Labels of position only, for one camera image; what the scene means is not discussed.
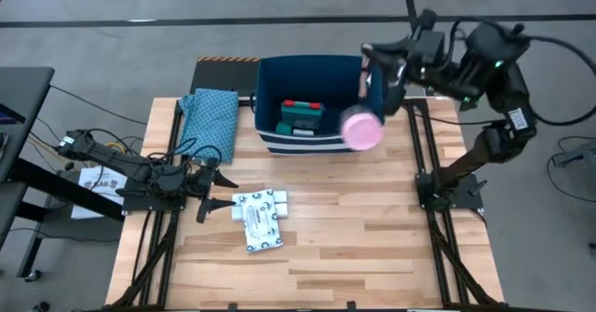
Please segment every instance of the concrete floor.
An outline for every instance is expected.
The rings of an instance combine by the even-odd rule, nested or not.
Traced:
[[[596,0],[415,0],[444,15],[585,14]],[[0,21],[130,20],[260,17],[292,15],[405,15],[404,0],[2,0]],[[447,24],[439,29],[448,29]],[[53,84],[115,112],[148,116],[156,96],[187,93],[199,55],[274,56],[358,54],[368,41],[391,41],[409,32],[407,23],[293,24],[151,28],[0,29],[0,66],[46,65],[56,69]],[[594,21],[529,22],[528,34],[572,42],[596,59]],[[596,80],[573,55],[533,44],[520,61],[535,108],[551,119],[567,119],[596,102]],[[488,119],[486,103],[460,115],[462,121]],[[40,117],[59,134],[100,127],[120,136],[143,135],[141,126],[89,108],[51,91]],[[596,204],[556,192],[546,177],[547,158],[562,136],[596,136],[596,119],[570,128],[539,126],[538,136],[517,159],[479,171],[488,185],[482,194],[499,277],[512,305],[591,311],[596,305],[596,260],[587,245],[596,241]],[[49,141],[41,124],[34,131]],[[465,127],[471,145],[480,128]],[[569,142],[570,147],[578,142]],[[26,146],[25,158],[44,167]],[[58,167],[56,161],[50,162]],[[554,170],[570,192],[596,198],[583,164]],[[43,195],[30,192],[28,200]],[[31,226],[22,220],[15,227]],[[39,300],[55,311],[103,304],[117,245],[46,241],[35,264],[46,276],[31,284],[14,278],[28,232],[8,236],[0,252],[0,310],[24,311]]]

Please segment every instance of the pink object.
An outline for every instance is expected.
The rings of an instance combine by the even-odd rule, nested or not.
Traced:
[[[348,108],[342,115],[342,137],[350,149],[369,150],[383,140],[383,125],[361,106]]]

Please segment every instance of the patterned cloth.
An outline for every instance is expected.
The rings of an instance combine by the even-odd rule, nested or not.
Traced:
[[[195,95],[180,100],[184,112],[181,143],[196,139],[193,146],[183,146],[181,154],[192,155],[203,145],[213,145],[222,152],[222,162],[232,163],[236,123],[238,117],[238,93],[218,89],[199,88]],[[203,149],[195,158],[218,157],[211,148]]]

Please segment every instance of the wooden table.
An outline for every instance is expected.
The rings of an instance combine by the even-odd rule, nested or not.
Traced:
[[[175,102],[154,100],[144,155],[166,151]],[[428,104],[432,116],[456,120],[450,101]],[[289,218],[280,220],[284,246],[248,254],[243,225],[232,222],[229,208],[198,224],[198,201],[188,199],[167,308],[227,308],[228,303],[239,308],[345,308],[347,301],[356,301],[358,308],[439,307],[427,219],[414,188],[416,163],[406,112],[386,121],[385,138],[371,151],[338,156],[272,156],[253,119],[249,108],[240,108],[234,162],[221,167],[240,189],[214,187],[211,194],[231,199],[235,192],[288,190]],[[465,153],[459,127],[433,122],[433,129],[441,164]],[[422,130],[421,138],[426,147]],[[484,224],[469,210],[452,214],[462,261],[489,294],[502,300]],[[130,284],[144,217],[137,212],[125,221],[106,303]],[[457,301],[453,271],[445,263]],[[160,266],[155,274],[150,303],[156,301]]]

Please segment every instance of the blue bin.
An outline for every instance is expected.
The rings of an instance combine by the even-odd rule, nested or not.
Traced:
[[[281,56],[262,59],[257,74],[255,127],[272,154],[313,155],[352,152],[340,135],[340,114],[358,102],[360,66],[356,56]],[[365,105],[385,122],[381,73],[371,69]],[[318,135],[276,134],[284,100],[321,102],[325,113]]]

